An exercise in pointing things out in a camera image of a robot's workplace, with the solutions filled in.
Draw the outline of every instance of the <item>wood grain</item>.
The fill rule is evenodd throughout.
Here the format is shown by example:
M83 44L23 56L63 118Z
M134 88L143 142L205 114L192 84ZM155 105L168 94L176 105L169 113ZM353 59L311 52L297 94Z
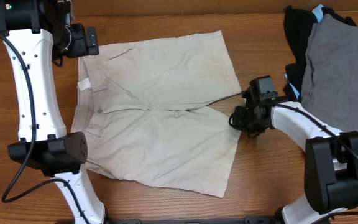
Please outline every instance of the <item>wood grain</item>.
M76 16L151 16L281 13L288 5L312 10L318 4L358 11L358 0L73 0Z
M352 16L358 24L358 12L342 15ZM222 30L243 89L251 79L271 75L283 94L285 65L295 61L283 32L283 14L79 17L76 22L95 25L101 45ZM64 67L53 67L53 71L60 112L70 130L77 99L77 60L65 59ZM240 96L233 96L211 106L229 114L241 104ZM16 202L1 203L2 193L19 168L6 149L17 141L18 121L12 68L0 41L0 223L44 224L71 219L64 198L53 184ZM247 139L243 134L223 199L88 173L113 218L244 218L273 214L301 196L303 159L302 150L280 131L269 130L257 139ZM11 195L46 179L40 171L26 169ZM358 223L358 217L338 218L334 223Z

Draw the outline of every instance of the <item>wire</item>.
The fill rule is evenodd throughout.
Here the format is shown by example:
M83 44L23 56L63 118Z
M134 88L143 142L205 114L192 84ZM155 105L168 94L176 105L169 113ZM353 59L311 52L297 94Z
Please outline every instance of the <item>wire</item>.
M321 130L323 130L325 133L327 133L330 136L332 136L358 162L358 156L354 153L354 151L346 143L344 143L338 136L336 136L334 133L332 133L330 130L328 130L326 126L320 124L317 120L315 120L308 113L305 113L304 111L299 110L299 108L293 108L292 106L283 105L283 104L279 104L279 103L273 103L273 106L279 106L279 107L286 108L286 109L289 109L289 110L293 110L293 111L296 111L296 112L302 114L303 116L308 118L311 122L313 122L315 125L317 125L319 128L321 128ZM338 215L358 215L358 212L334 212L334 213L331 213L329 215L326 215L325 217L322 217L322 218L316 220L312 224L320 223L320 222L322 222L324 220L327 220L329 218L334 218L335 216L338 216Z
M42 186L44 186L44 185L47 185L47 184L49 184L49 183L53 183L53 182L61 182L61 183L64 184L65 187L68 188L68 190L69 190L70 193L71 193L71 196L73 196L74 203L75 203L75 205L76 205L76 207L77 207L77 209L78 209L78 212L80 213L80 216L84 219L84 221L85 221L86 224L90 224L89 221L88 221L88 219L86 218L86 216L85 216L85 214L84 214L84 211L81 209L80 203L78 202L78 199L77 199L77 197L76 197L76 195L75 195L75 193L74 193L73 188L70 186L70 184L68 183L68 181L63 180L63 179L61 179L61 178L54 178L54 179L46 180L46 181L44 181L44 182L42 182L42 183L40 183L40 184L35 185L34 187L30 188L29 190L26 190L25 192L19 194L18 196L15 196L15 197L13 197L13 198L11 198L11 199L17 200L17 199L19 199L19 198L22 198L22 197L26 196L27 194L29 194L29 193L31 193L31 192L37 190L38 188L40 188L40 187L42 187Z
M235 128L235 126L231 123L231 121L233 120L234 115L235 115L235 113L231 114L230 117L229 117L229 125L232 128Z
M32 85L31 85L31 81L30 81L30 76L29 76L29 72L27 69L27 66L24 63L24 60L22 58L22 56L20 55L20 53L17 51L17 49L13 46L13 44L6 38L4 37L2 34L0 34L0 38L11 48L11 50L14 52L14 54L16 55L17 59L20 62L20 65L23 69L24 72L24 77L25 77L25 81L27 83L27 91L29 92L29 101L30 101L30 113L31 113L31 129L32 129L32 137L31 137L31 143L30 143L30 148L29 151L27 152L27 155L22 163L22 165L20 166L19 170L17 171L16 175L14 176L14 178L12 179L11 183L8 185L7 189L5 190L4 194L2 195L2 202L3 203L9 203L9 202L13 202L17 199L20 199L24 196L26 196L27 194L33 192L34 190L52 183L52 182L62 182L64 183L64 186L67 187L71 193L71 196L74 199L75 205L80 213L80 216L84 219L86 224L90 224L88 219L85 217L84 211L81 209L80 204L78 203L78 199L72 189L72 187L70 186L70 184L63 180L63 179L50 179L50 180L46 180L40 184L37 184L36 186L30 188L29 190L26 190L25 192L7 199L7 196L9 194L9 192L12 190L13 186L15 185L15 183L17 182L17 180L19 179L20 175L22 174L27 162L29 161L32 151L34 150L34 146L35 146L35 139L36 139L36 134L37 134L37 122L35 120L35 104L34 104L34 95L32 92Z

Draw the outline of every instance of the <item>wooden table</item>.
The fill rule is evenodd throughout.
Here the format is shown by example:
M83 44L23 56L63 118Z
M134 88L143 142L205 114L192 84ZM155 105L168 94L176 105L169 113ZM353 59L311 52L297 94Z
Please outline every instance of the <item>wooden table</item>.
M344 12L358 25L358 12ZM283 94L285 65L295 61L283 31L283 14L205 16L79 17L75 22L95 25L99 44L178 37L222 30L242 89L255 77L271 75ZM70 130L76 106L77 60L65 58L53 67L60 112ZM239 96L212 105L226 114L243 104ZM19 168L7 154L17 141L19 115L11 63L0 40L0 223L53 223L71 219L54 184L9 204L1 195ZM143 220L189 218L244 218L269 215L303 194L303 151L280 131L267 131L257 139L240 137L236 158L223 199L178 189L148 187L137 182L111 180L88 172L100 200L113 218ZM26 169L12 194L46 180L39 170ZM358 217L335 223L358 223Z

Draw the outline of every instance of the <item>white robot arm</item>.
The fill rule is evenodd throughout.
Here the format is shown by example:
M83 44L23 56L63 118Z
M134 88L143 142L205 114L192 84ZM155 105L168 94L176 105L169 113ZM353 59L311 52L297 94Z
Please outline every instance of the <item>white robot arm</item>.
M0 0L0 35L14 71L20 119L19 142L9 145L8 152L22 166L40 169L51 177L66 198L75 224L107 224L111 219L82 165L88 155L85 136L67 134L57 104L52 63L62 66L63 56L99 54L94 27L88 28L87 40L84 27L71 24L71 9L71 1ZM36 124L31 107L35 109Z
M231 115L233 128L247 131L250 138L267 128L278 129L305 151L305 195L279 209L274 218L259 217L259 221L310 224L358 207L358 132L332 128L299 102L279 97L270 76L252 80L242 97L246 105L237 106ZM258 218L246 219L250 224L254 220Z

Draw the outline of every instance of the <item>black cable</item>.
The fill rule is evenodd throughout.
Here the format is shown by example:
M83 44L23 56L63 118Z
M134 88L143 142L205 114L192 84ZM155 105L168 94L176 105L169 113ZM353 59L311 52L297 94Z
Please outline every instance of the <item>black cable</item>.
M231 121L233 120L234 115L235 115L235 113L231 114L230 117L229 117L229 125L232 128L234 128L234 125L231 123Z
M328 130L326 126L320 124L317 120L315 120L308 113L305 113L304 111L299 110L299 108L293 108L292 106L283 105L283 104L279 104L279 103L273 103L273 106L279 106L279 107L286 108L286 109L289 109L289 110L293 110L293 111L296 111L297 113L302 114L303 116L308 118L311 122L313 122L315 125L317 125L325 133L327 133L330 136L332 136L358 162L358 156L354 153L354 151L346 143L344 143L338 136L336 136L334 133L332 133L330 130ZM316 220L312 224L317 224L317 223L319 223L321 221L327 220L329 218L334 218L335 216L338 216L338 215L358 215L358 212L334 212L334 213L331 213L329 215L326 215L325 217L322 217L322 218Z
M84 211L81 209L80 203L78 202L78 199L77 199L77 197L76 197L76 195L75 195L75 193L74 193L73 188L70 186L70 184L69 184L66 180L63 180L63 179L61 179L61 178L54 178L54 179L46 180L46 181L44 181L44 182L42 182L42 183L40 183L40 184L35 185L34 187L30 188L29 190L26 190L25 192L19 194L18 196L15 196L15 197L13 197L13 198L11 198L11 199L12 199L12 201L13 201L13 200L17 200L17 199L19 199L19 198L22 198L22 197L26 196L27 194L29 194L29 193L31 193L31 192L37 190L38 188L40 188L40 187L42 187L42 186L44 186L44 185L47 185L47 184L49 184L49 183L53 183L53 182L61 182L61 183L64 184L65 187L68 188L68 190L69 190L70 193L71 193L71 196L73 197L74 203L75 203L75 205L76 205L76 207L77 207L77 209L78 209L78 211L79 211L79 213L80 213L80 216L84 219L84 221L85 221L86 224L90 224L89 221L88 221L88 219L86 218L86 216L85 216L85 214L84 214Z
M80 204L78 203L78 199L72 189L72 187L70 186L70 184L63 180L63 179L50 179L50 180L46 180L40 184L37 184L36 186L30 188L29 190L26 190L25 192L7 199L7 195L9 194L9 192L12 190L13 186L15 185L15 183L17 182L17 180L19 179L20 175L22 174L25 165L27 164L28 160L31 157L32 151L34 150L34 146L35 146L35 139L36 139L36 134L37 134L37 123L35 121L35 104L34 104L34 96L33 96L33 92L32 92L32 85L31 85L31 81L30 81L30 76L29 76L29 72L27 71L27 66L24 63L24 60L22 58L22 56L20 55L20 53L17 51L17 49L13 46L13 44L6 38L4 37L2 34L0 34L0 38L11 48L11 50L15 53L17 59L20 62L20 65L23 69L24 72L24 77L25 77L25 81L27 83L27 91L29 92L29 101L30 101L30 113L31 113L31 129L32 129L32 137L31 137L31 143L30 143L30 149L27 152L27 155L22 163L22 165L20 166L19 170L17 171L16 175L14 176L14 178L12 179L11 183L8 185L7 189L5 190L4 194L2 195L2 202L3 203L9 203L9 202L13 202L19 198L24 197L25 195L33 192L34 190L52 183L52 182L62 182L64 183L65 187L67 187L71 193L71 196L74 199L75 205L80 213L80 216L84 219L86 224L90 224L88 219L85 217L84 211L81 209Z

